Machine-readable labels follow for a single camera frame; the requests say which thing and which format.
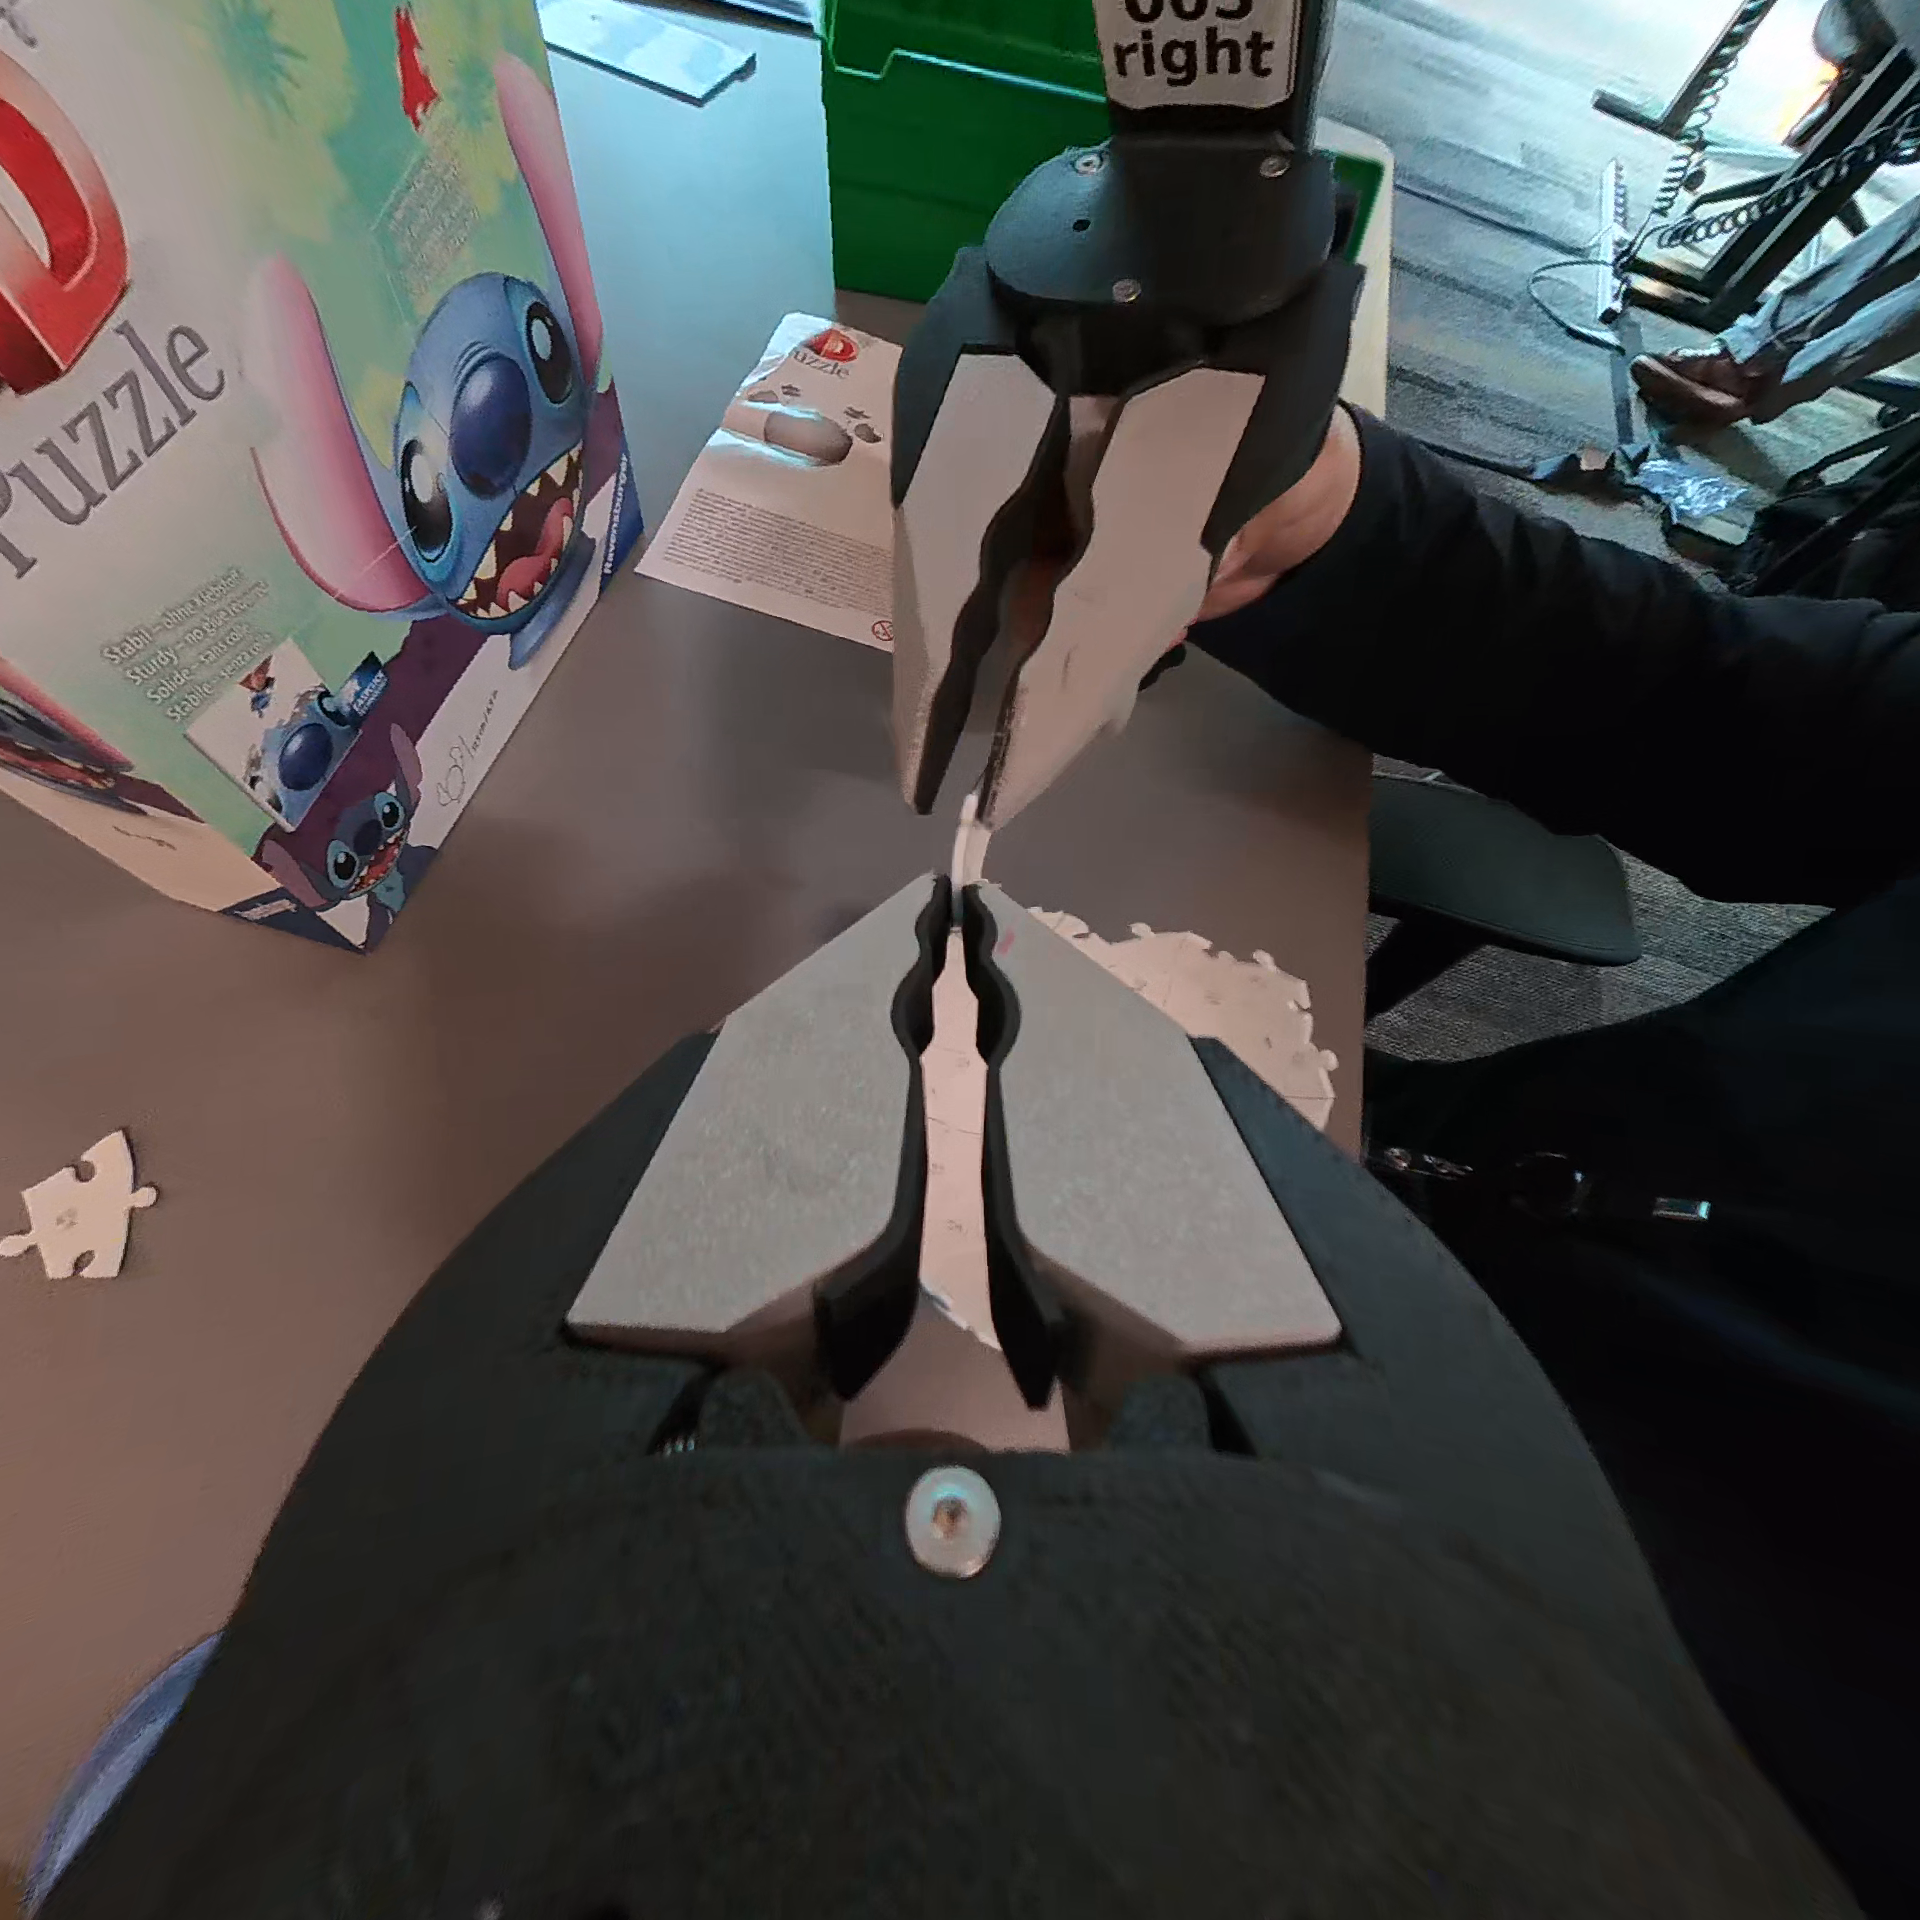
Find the grey flat board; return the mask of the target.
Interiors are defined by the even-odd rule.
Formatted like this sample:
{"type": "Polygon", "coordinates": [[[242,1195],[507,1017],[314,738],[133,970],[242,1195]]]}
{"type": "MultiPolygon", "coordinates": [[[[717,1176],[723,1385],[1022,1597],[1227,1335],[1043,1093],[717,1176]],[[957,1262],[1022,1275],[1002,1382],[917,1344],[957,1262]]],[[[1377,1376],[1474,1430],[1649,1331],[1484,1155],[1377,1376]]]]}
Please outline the grey flat board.
{"type": "Polygon", "coordinates": [[[589,64],[684,105],[708,105],[749,78],[756,55],[626,2],[540,2],[549,53],[589,64]]]}

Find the crumpled clear plastic wrap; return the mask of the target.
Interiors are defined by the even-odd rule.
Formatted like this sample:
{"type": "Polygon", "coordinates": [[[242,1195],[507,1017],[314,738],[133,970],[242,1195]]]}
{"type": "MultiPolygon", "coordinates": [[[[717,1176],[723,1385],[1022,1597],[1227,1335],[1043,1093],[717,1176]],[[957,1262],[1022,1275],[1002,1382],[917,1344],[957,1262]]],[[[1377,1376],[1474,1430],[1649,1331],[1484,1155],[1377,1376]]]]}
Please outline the crumpled clear plastic wrap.
{"type": "Polygon", "coordinates": [[[1668,448],[1645,450],[1630,480],[1674,525],[1750,522],[1754,518],[1748,488],[1668,448]]]}

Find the green plastic bin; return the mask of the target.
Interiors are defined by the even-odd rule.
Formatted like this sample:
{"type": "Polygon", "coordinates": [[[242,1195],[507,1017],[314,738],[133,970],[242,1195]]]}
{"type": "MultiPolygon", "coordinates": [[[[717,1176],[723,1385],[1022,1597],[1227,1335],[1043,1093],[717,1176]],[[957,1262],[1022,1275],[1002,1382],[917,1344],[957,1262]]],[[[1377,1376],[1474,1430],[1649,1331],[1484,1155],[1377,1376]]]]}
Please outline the green plastic bin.
{"type": "MultiPolygon", "coordinates": [[[[1036,167],[1108,136],[1092,5],[829,2],[822,110],[836,287],[925,303],[1036,167]]],[[[1314,119],[1357,261],[1389,162],[1314,119]]]]}

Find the blue round puzzle stand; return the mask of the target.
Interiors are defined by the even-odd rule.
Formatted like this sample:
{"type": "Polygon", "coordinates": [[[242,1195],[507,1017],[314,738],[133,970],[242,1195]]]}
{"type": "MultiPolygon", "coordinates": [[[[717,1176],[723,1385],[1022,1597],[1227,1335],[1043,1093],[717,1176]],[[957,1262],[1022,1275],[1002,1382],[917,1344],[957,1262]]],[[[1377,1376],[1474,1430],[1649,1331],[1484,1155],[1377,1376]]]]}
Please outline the blue round puzzle stand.
{"type": "Polygon", "coordinates": [[[82,1766],[61,1789],[40,1835],[22,1889],[22,1915],[40,1915],[88,1839],[154,1757],[204,1669],[205,1646],[160,1672],[113,1718],[82,1766]]]}

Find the person's right hand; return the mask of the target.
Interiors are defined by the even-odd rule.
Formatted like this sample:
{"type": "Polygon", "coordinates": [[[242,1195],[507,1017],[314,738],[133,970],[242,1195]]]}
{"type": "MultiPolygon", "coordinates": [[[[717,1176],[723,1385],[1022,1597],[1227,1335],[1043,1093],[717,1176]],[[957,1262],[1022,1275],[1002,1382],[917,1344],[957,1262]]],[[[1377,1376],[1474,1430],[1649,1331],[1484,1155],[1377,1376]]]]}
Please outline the person's right hand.
{"type": "Polygon", "coordinates": [[[1227,543],[1196,624],[1252,606],[1338,535],[1360,491],[1360,456],[1354,413],[1338,400],[1305,475],[1227,543]]]}

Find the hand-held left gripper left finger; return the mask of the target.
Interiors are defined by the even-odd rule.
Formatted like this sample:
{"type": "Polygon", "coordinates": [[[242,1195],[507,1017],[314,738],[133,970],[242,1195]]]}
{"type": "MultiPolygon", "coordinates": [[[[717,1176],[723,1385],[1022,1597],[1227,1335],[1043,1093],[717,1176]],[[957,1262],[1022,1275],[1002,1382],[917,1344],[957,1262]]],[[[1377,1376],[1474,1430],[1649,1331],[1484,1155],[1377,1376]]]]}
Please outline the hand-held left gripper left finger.
{"type": "Polygon", "coordinates": [[[952,920],[952,881],[922,877],[720,1023],[573,1338],[860,1397],[922,1297],[922,1062],[952,920]]]}

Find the white instruction leaflet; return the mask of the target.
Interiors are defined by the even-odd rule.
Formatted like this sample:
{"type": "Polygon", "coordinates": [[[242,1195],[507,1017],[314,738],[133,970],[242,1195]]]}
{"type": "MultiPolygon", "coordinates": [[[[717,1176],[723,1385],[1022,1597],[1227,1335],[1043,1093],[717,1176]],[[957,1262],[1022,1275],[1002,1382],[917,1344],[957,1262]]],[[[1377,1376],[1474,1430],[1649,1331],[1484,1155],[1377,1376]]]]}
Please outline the white instruction leaflet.
{"type": "Polygon", "coordinates": [[[786,315],[650,535],[641,575],[892,651],[898,359],[865,330],[786,315]]]}

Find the cartoon printed puzzle box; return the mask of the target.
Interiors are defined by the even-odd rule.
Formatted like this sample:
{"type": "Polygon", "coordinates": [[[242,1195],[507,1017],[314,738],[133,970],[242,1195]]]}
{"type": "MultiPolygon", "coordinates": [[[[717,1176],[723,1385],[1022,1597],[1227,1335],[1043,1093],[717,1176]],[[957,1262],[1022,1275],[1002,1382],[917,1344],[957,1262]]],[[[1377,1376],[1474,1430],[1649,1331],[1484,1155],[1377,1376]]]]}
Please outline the cartoon printed puzzle box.
{"type": "Polygon", "coordinates": [[[529,2],[5,5],[5,791],[370,951],[641,535],[529,2]]]}

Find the black office chair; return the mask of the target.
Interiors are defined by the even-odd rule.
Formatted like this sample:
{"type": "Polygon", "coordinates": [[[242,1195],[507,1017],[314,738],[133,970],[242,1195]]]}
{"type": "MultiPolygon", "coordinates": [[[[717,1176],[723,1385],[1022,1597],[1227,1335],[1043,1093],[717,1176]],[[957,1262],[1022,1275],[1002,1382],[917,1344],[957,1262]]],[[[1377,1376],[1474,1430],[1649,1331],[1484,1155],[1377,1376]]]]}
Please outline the black office chair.
{"type": "Polygon", "coordinates": [[[1369,909],[1582,967],[1619,970],[1643,953],[1626,865],[1606,842],[1553,833],[1456,785],[1374,781],[1369,909]]]}

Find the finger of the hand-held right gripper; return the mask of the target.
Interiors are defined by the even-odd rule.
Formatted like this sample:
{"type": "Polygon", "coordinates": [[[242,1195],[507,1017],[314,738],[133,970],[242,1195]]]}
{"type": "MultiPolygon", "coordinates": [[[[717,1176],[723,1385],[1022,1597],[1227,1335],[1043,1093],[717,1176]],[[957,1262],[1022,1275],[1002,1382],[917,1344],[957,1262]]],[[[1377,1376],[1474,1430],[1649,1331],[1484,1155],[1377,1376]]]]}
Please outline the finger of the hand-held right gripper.
{"type": "Polygon", "coordinates": [[[893,738],[930,814],[965,735],[1002,599],[1059,505],[1068,398],[1016,353],[902,353],[893,410],[893,738]]]}
{"type": "Polygon", "coordinates": [[[1085,539],[1002,710],[976,821],[1005,829],[1104,735],[1192,624],[1211,583],[1217,496],[1264,389],[1259,373],[1192,369],[1115,400],[1085,461],[1085,539]]]}

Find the person's right forearm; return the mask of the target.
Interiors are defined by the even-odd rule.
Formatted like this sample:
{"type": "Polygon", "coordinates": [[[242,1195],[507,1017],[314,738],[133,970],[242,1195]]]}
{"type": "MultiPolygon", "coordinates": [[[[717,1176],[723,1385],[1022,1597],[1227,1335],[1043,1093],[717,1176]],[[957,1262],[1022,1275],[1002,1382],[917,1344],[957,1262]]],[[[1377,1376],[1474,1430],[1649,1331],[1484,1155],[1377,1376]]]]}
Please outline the person's right forearm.
{"type": "Polygon", "coordinates": [[[1352,415],[1352,515],[1203,654],[1699,896],[1916,913],[1916,614],[1710,589],[1352,415]]]}

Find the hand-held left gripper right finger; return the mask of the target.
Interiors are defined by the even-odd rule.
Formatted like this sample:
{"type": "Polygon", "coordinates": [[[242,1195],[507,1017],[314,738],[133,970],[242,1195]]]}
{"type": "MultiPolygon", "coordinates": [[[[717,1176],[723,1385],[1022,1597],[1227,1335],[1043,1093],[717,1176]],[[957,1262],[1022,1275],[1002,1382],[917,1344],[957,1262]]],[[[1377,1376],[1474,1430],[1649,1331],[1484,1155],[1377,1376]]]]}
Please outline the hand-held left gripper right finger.
{"type": "Polygon", "coordinates": [[[993,1325],[1022,1401],[1324,1354],[1338,1310],[1200,1047],[990,882],[965,893],[993,1325]]]}

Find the person's dark clothed torso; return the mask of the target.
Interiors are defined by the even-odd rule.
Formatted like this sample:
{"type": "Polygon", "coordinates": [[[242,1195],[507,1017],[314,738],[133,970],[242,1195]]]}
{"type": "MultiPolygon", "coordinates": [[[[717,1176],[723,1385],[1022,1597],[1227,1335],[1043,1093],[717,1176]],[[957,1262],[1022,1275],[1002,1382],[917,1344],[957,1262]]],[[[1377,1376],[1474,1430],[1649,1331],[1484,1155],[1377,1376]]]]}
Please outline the person's dark clothed torso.
{"type": "Polygon", "coordinates": [[[1369,1159],[1576,1413],[1870,1915],[1917,1903],[1916,989],[1906,879],[1661,1013],[1368,1059],[1369,1159]]]}

